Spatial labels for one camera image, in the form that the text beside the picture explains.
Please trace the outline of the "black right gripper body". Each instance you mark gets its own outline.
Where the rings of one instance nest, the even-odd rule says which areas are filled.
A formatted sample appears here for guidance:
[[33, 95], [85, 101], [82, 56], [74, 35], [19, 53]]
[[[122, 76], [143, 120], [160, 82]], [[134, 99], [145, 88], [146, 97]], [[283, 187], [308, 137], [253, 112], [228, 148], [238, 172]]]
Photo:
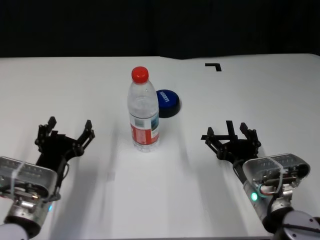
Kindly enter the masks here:
[[246, 161], [258, 157], [258, 154], [254, 154], [254, 149], [249, 145], [249, 141], [247, 139], [230, 140], [224, 142], [223, 145], [226, 150], [226, 159], [219, 160], [231, 163], [232, 168], [236, 173], [240, 173], [242, 171], [242, 166]]

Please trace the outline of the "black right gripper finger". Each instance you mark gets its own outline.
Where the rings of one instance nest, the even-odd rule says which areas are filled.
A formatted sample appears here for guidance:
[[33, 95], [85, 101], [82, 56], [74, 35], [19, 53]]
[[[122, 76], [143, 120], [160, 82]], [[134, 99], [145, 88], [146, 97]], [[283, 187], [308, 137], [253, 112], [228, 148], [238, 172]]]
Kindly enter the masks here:
[[248, 126], [242, 122], [240, 124], [240, 131], [246, 137], [249, 142], [249, 145], [253, 147], [254, 154], [259, 153], [259, 148], [261, 147], [261, 142], [258, 139], [257, 131], [255, 129], [249, 129]]
[[216, 135], [211, 127], [207, 129], [205, 144], [214, 151], [218, 159], [226, 159], [227, 151], [221, 141], [228, 139], [227, 135]]

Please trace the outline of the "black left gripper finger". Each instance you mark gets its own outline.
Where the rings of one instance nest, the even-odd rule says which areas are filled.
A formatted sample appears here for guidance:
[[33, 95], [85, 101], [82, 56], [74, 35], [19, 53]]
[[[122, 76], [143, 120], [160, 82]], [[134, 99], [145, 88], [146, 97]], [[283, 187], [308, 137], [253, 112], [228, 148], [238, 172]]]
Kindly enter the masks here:
[[43, 148], [43, 144], [46, 139], [50, 136], [53, 128], [56, 126], [57, 121], [54, 116], [51, 116], [47, 122], [47, 124], [38, 126], [37, 138], [34, 141], [35, 145], [38, 147], [38, 151], [41, 152]]
[[87, 146], [95, 138], [91, 120], [87, 120], [80, 137], [72, 142], [72, 151], [75, 155], [83, 155]]

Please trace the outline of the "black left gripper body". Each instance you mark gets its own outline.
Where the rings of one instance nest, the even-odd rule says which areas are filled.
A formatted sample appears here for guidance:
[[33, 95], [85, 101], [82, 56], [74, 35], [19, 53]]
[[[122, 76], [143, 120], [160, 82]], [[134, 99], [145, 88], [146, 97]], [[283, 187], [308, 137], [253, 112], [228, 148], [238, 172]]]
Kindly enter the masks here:
[[63, 173], [67, 165], [67, 154], [73, 148], [74, 139], [65, 134], [48, 135], [40, 133], [36, 145], [40, 156], [37, 166]]

